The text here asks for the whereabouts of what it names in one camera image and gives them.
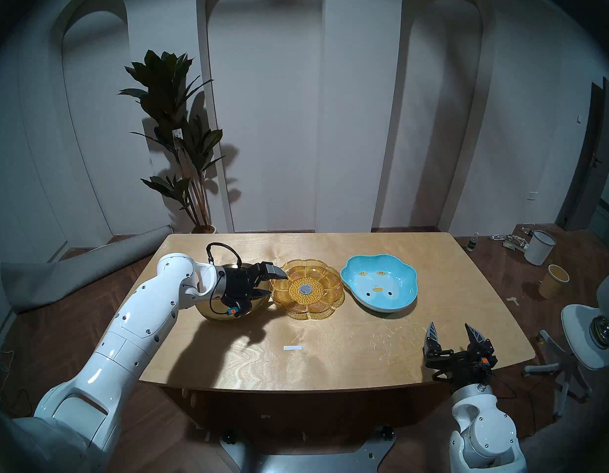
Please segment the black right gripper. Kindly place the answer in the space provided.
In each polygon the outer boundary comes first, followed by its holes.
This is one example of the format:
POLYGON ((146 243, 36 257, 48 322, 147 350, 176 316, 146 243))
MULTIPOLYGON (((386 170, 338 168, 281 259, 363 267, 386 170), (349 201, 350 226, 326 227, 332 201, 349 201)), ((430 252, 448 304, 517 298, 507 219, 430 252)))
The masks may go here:
POLYGON ((423 347, 425 367, 435 370, 433 381, 448 383, 451 390, 468 385, 488 386, 492 369, 497 364, 494 348, 486 348, 487 339, 467 323, 465 330, 469 337, 468 348, 456 353, 451 349, 441 349, 434 322, 426 330, 426 346, 423 347))

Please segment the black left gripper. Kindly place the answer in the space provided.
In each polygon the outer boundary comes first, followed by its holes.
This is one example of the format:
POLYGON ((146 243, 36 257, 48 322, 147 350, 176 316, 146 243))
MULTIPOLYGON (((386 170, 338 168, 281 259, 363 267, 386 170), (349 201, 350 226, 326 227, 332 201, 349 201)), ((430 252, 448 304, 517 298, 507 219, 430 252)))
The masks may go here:
POLYGON ((264 300, 271 290, 260 288, 262 281, 288 280, 289 276, 271 262, 259 262, 248 267, 216 266, 216 299, 226 306, 247 306, 247 302, 264 300))

